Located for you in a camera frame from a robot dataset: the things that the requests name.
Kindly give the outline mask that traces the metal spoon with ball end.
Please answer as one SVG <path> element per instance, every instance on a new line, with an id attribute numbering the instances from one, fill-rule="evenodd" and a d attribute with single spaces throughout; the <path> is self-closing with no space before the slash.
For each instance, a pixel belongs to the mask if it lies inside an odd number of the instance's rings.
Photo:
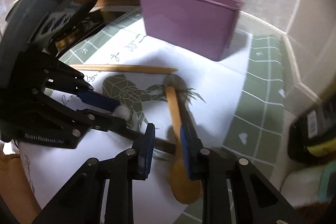
<path id="1" fill-rule="evenodd" d="M 124 119 L 125 121 L 128 121 L 131 117 L 130 110 L 124 105 L 117 106 L 115 110 L 112 111 L 111 115 Z M 139 132 L 129 128 L 126 128 L 126 133 L 122 133 L 121 135 L 131 140 L 135 140 L 140 137 Z M 175 144 L 169 143 L 168 141 L 159 138 L 155 139 L 154 148 L 172 155 L 175 154 Z"/>

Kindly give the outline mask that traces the wooden spoon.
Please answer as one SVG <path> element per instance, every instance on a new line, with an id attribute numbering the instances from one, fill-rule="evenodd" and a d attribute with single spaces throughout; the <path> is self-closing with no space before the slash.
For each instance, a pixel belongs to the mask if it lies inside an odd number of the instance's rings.
<path id="1" fill-rule="evenodd" d="M 194 203 L 201 195 L 201 182 L 191 181 L 185 170 L 180 137 L 182 121 L 175 88 L 166 87 L 165 95 L 175 136 L 175 158 L 171 167 L 170 179 L 171 190 L 178 202 L 188 205 Z"/>

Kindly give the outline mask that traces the teal kitchen timer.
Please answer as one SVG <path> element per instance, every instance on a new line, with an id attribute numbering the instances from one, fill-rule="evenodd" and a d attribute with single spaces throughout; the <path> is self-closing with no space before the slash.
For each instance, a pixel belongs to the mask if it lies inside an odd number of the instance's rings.
<path id="1" fill-rule="evenodd" d="M 331 201 L 335 196 L 335 161 L 330 162 L 322 172 L 318 200 L 319 203 Z"/>

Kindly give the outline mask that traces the wooden chopstick on mat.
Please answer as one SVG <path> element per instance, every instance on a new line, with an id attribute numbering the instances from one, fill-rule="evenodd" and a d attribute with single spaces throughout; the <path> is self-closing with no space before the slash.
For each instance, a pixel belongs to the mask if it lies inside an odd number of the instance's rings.
<path id="1" fill-rule="evenodd" d="M 168 67 L 155 67 L 145 65 L 94 65 L 94 64 L 82 64 L 71 65 L 72 68 L 79 71 L 105 71 L 105 72 L 129 72 L 129 73 L 149 73 L 149 74 L 170 74 L 177 72 L 177 68 Z"/>

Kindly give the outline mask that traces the black frying pan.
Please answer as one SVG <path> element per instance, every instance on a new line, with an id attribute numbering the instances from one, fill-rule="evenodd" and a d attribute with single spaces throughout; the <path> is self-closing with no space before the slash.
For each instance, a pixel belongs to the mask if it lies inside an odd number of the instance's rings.
<path id="1" fill-rule="evenodd" d="M 1 51 L 24 51 L 31 44 L 46 48 L 96 5 L 98 0 L 19 0 L 12 8 Z"/>

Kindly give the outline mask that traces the purple utensil caddy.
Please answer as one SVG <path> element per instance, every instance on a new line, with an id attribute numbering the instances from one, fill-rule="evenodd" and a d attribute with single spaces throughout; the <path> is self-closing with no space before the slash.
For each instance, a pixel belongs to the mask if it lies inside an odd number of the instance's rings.
<path id="1" fill-rule="evenodd" d="M 219 61 L 229 47 L 240 0 L 139 0 L 147 35 Z"/>

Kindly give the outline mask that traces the black bottle with barcode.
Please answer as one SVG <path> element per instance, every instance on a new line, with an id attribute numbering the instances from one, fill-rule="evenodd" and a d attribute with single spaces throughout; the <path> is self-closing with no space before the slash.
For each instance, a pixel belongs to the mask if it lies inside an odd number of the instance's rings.
<path id="1" fill-rule="evenodd" d="M 290 126 L 288 156 L 307 165 L 335 156 L 335 100 L 323 102 Z"/>

